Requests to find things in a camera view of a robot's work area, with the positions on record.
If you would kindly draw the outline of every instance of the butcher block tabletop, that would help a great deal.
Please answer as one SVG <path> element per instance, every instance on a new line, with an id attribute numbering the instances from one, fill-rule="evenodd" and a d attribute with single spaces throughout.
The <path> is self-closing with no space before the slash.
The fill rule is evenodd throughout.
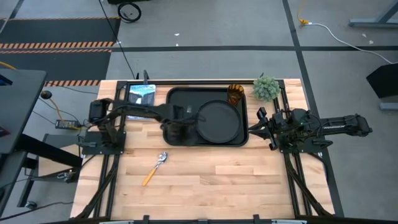
<path id="1" fill-rule="evenodd" d="M 103 80 L 98 99 L 114 98 L 117 80 Z M 307 109 L 299 79 L 285 79 L 291 109 Z M 165 103 L 167 92 L 176 86 L 218 87 L 228 85 L 157 85 L 155 105 Z M 256 100 L 252 85 L 243 85 L 249 126 L 258 122 L 256 112 L 264 106 L 267 117 L 275 113 L 273 103 Z M 279 97 L 282 108 L 282 97 Z M 154 120 L 126 120 L 126 147 L 119 160 L 112 220 L 196 220 L 294 218 L 284 157 L 269 149 L 269 140 L 250 135 L 241 147 L 185 147 L 168 145 L 160 124 Z M 142 181 L 153 169 L 159 154 L 169 156 L 148 185 Z M 323 164 L 301 154 L 307 187 L 333 213 Z M 103 156 L 97 155 L 80 173 L 71 217 L 78 215 L 98 189 Z M 302 194 L 296 186 L 300 211 Z M 105 214 L 105 192 L 100 215 Z"/>

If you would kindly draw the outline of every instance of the black tray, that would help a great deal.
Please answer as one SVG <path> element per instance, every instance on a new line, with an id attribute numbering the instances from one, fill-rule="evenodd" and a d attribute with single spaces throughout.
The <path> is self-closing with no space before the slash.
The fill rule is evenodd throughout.
<path id="1" fill-rule="evenodd" d="M 211 100 L 227 100 L 226 88 L 214 87 L 175 87 L 167 93 L 166 103 L 171 103 L 185 108 L 191 107 L 192 113 L 197 113 L 199 108 Z M 164 140 L 172 146 L 229 146 L 239 147 L 247 143 L 248 134 L 248 112 L 246 109 L 246 97 L 243 96 L 238 103 L 236 109 L 241 115 L 242 128 L 239 134 L 231 141 L 215 144 L 204 140 L 196 131 L 190 132 L 184 142 L 179 141 L 175 137 L 167 134 L 167 130 L 163 132 Z"/>

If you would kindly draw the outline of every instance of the yellow cable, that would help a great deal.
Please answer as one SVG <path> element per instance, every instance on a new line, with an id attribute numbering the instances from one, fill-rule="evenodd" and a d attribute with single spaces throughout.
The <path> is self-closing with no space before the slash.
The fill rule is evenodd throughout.
<path id="1" fill-rule="evenodd" d="M 11 65 L 9 65 L 7 63 L 4 63 L 4 62 L 0 62 L 0 65 L 5 66 L 5 67 L 7 67 L 9 69 L 17 70 L 15 67 L 13 67 L 13 66 L 11 66 Z"/>
<path id="2" fill-rule="evenodd" d="M 7 64 L 7 63 L 4 63 L 4 62 L 0 62 L 0 65 L 3 65 L 3 66 L 5 66 L 5 67 L 10 68 L 10 69 L 13 69 L 13 70 L 17 70 L 15 67 L 13 67 L 13 66 L 11 66 L 11 65 L 9 65 L 9 64 Z M 57 112 L 58 117 L 61 119 L 61 122 L 63 123 L 63 125 L 66 125 L 66 122 L 65 122 L 65 120 L 62 118 L 58 106 L 55 104 L 55 102 L 54 102 L 53 100 L 51 100 L 51 99 L 49 99 L 49 100 L 50 100 L 51 103 L 54 105 L 55 111 Z M 72 129 L 75 129 L 75 130 L 80 130 L 80 129 L 81 129 L 81 128 L 73 127 L 73 126 L 69 126 L 69 128 L 72 128 Z"/>
<path id="3" fill-rule="evenodd" d="M 304 5 L 307 3 L 307 0 L 303 0 L 302 2 L 301 2 L 301 4 L 300 4 L 300 6 L 298 7 L 298 10 L 297 10 L 297 19 L 298 19 L 298 21 L 300 21 L 300 23 L 301 24 L 308 24 L 310 21 L 308 21 L 308 20 L 306 20 L 306 19 L 300 19 L 300 15 L 301 15 L 301 13 L 302 13 L 302 11 L 303 11 L 303 8 L 304 8 Z"/>

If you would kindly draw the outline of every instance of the green plant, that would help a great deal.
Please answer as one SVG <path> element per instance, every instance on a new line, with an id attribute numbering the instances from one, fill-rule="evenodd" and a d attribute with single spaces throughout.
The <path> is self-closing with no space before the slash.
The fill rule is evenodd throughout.
<path id="1" fill-rule="evenodd" d="M 254 97 L 258 100 L 270 102 L 277 98 L 280 93 L 279 83 L 275 78 L 260 77 L 254 82 Z"/>

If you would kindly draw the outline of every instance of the black desk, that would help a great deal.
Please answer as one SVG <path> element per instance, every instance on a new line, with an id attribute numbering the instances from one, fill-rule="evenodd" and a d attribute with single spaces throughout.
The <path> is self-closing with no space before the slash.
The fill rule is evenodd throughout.
<path id="1" fill-rule="evenodd" d="M 47 73 L 0 69 L 0 74 L 13 82 L 11 86 L 0 86 L 0 126 L 10 132 L 0 138 L 1 216 L 14 184 L 2 186 L 15 182 L 22 167 L 36 167 L 37 161 L 27 158 L 28 152 L 72 167 L 80 167 L 82 159 L 22 133 Z"/>

